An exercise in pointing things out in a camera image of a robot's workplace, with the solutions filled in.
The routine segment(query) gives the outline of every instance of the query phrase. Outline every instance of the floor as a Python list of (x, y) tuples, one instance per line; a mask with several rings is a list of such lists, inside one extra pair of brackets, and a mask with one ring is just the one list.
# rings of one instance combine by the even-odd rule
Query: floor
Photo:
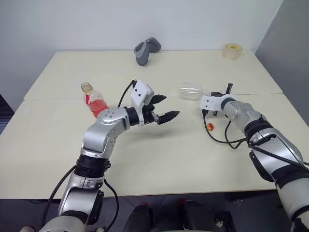
[[(191, 199), (200, 202), (211, 214), (230, 211), (237, 232), (289, 232), (290, 222), (282, 209), (276, 191), (261, 196), (228, 201), (224, 193), (133, 196), (120, 197), (119, 216), (110, 232), (121, 232), (135, 206), (148, 203), (154, 210), (154, 221), (159, 231), (181, 229), (177, 217), (177, 200)], [(0, 200), (0, 232), (18, 232), (21, 227), (31, 225), (39, 228), (45, 203), (36, 200)], [(53, 203), (47, 220), (57, 216), (58, 203)], [(88, 231), (107, 226), (115, 213), (115, 199), (106, 198), (99, 221), (88, 226)]]

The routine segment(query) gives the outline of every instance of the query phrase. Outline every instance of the black cable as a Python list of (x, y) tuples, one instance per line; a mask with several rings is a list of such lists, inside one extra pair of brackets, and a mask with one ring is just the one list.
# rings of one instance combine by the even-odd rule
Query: black cable
[(104, 179), (104, 183), (106, 184), (106, 186), (113, 192), (113, 194), (115, 195), (115, 199), (116, 199), (116, 213), (115, 213), (115, 216), (114, 218), (112, 219), (111, 223), (108, 225), (108, 227), (106, 228), (106, 230), (104, 230), (105, 232), (108, 232), (108, 230), (112, 227), (112, 225), (114, 224), (114, 222), (116, 221), (117, 219), (117, 216), (118, 216), (118, 212), (119, 212), (119, 199), (118, 199), (118, 196), (117, 196), (117, 193), (116, 191), (112, 188), (112, 186), (110, 186), (109, 183), (107, 183), (106, 179)]
[(121, 98), (120, 98), (120, 101), (119, 101), (119, 103), (118, 103), (117, 108), (120, 107), (120, 105), (121, 105), (121, 103), (122, 103), (122, 100), (123, 100), (123, 98), (124, 98), (126, 92), (129, 90), (129, 88), (131, 87), (132, 84), (133, 84), (133, 81), (131, 81), (131, 82), (130, 82), (130, 85), (128, 85), (128, 86), (126, 87), (124, 93), (122, 94), (122, 96), (121, 96)]
[(241, 139), (241, 141), (240, 141), (235, 147), (232, 146), (232, 144), (229, 142), (229, 140), (228, 140), (228, 138), (227, 138), (227, 129), (228, 129), (228, 127), (230, 126), (230, 124), (231, 124), (231, 121), (228, 122), (228, 124), (227, 124), (227, 126), (226, 126), (226, 128), (225, 128), (224, 136), (225, 136), (225, 140), (226, 140), (227, 144), (228, 144), (232, 149), (236, 150), (236, 149), (240, 146), (240, 144), (242, 144), (243, 142), (246, 141), (246, 139), (245, 139), (245, 138), (244, 138), (244, 139)]
[(254, 146), (254, 145), (248, 145), (248, 147), (251, 148), (251, 149), (253, 149), (253, 150), (262, 152), (262, 153), (264, 153), (265, 155), (269, 155), (269, 156), (271, 156), (271, 157), (273, 157), (273, 158), (282, 160), (282, 161), (287, 162), (287, 163), (289, 163), (289, 164), (291, 164), (291, 165), (294, 165), (294, 166), (297, 166), (297, 167), (299, 167), (299, 168), (302, 168), (302, 169), (304, 169), (306, 172), (309, 173), (309, 169), (306, 168), (304, 165), (302, 165), (302, 164), (300, 164), (300, 163), (294, 162), (294, 161), (292, 161), (292, 160), (290, 160), (290, 159), (286, 159), (286, 158), (281, 157), (281, 156), (277, 156), (277, 155), (275, 155), (275, 154), (273, 154), (273, 153), (271, 153), (271, 152), (269, 152), (269, 151), (263, 150), (263, 149), (261, 149), (261, 148), (259, 148), (259, 147), (257, 147), (257, 146)]
[(209, 137), (212, 138), (214, 141), (216, 141), (216, 142), (218, 142), (218, 143), (221, 143), (221, 144), (228, 144), (228, 143), (234, 144), (234, 143), (239, 143), (239, 142), (244, 142), (244, 141), (246, 141), (245, 138), (243, 138), (243, 139), (238, 139), (238, 140), (231, 141), (231, 142), (220, 141), (220, 140), (215, 139), (215, 138), (210, 134), (210, 132), (209, 132), (209, 130), (208, 130), (208, 128), (207, 128), (207, 124), (206, 124), (206, 119), (205, 119), (205, 117), (206, 117), (206, 116), (203, 116), (204, 127), (205, 127), (206, 132), (207, 132), (207, 134), (209, 135)]
[(52, 194), (50, 195), (47, 203), (46, 203), (46, 206), (44, 208), (44, 211), (43, 211), (43, 214), (42, 214), (42, 218), (41, 218), (41, 228), (45, 225), (45, 221), (46, 221), (46, 216), (47, 216), (47, 212), (48, 212), (48, 209), (49, 209), (49, 206), (50, 204), (52, 203), (53, 201), (53, 198), (56, 194), (56, 192), (58, 191), (58, 189), (60, 188), (61, 184), (63, 183), (63, 181), (70, 175), (71, 172), (73, 172), (73, 170), (75, 169), (75, 165), (70, 169), (68, 170), (68, 172), (61, 178), (61, 180), (59, 181), (59, 183), (57, 184), (56, 188), (54, 189), (54, 191), (52, 192)]

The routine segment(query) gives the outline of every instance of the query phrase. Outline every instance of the empty bottle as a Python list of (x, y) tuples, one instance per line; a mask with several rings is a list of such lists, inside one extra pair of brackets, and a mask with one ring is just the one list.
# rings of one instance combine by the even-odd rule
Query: empty bottle
[(84, 92), (84, 102), (93, 113), (94, 117), (97, 117), (102, 110), (108, 109), (102, 94), (94, 90), (91, 84), (84, 82), (81, 84), (81, 88)]

